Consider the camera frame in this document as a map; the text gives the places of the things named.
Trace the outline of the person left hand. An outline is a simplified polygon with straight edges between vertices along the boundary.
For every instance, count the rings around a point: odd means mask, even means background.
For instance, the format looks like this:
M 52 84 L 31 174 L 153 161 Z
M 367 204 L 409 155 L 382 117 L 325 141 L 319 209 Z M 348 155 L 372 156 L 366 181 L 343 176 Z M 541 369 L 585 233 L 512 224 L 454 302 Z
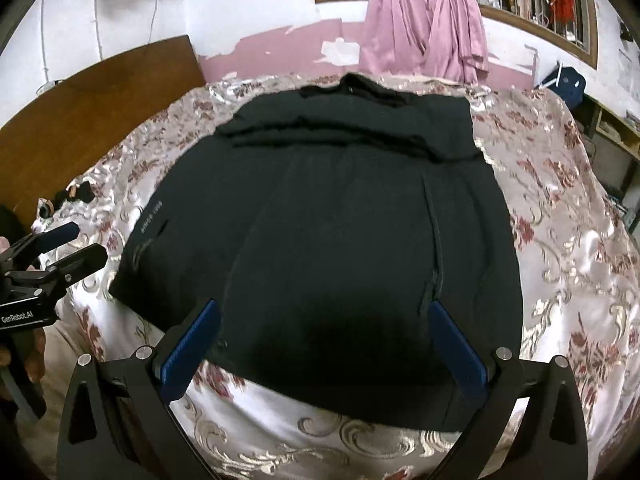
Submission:
M 25 269 L 38 270 L 32 264 Z M 6 350 L 9 355 L 9 362 L 1 367 L 3 387 L 9 391 L 15 401 L 25 400 L 30 403 L 32 399 L 39 400 L 41 396 L 40 393 L 36 393 L 36 388 L 32 385 L 32 378 L 29 377 L 29 370 L 25 366 L 36 345 L 34 330 L 35 328 L 21 333 L 1 332 L 1 348 Z

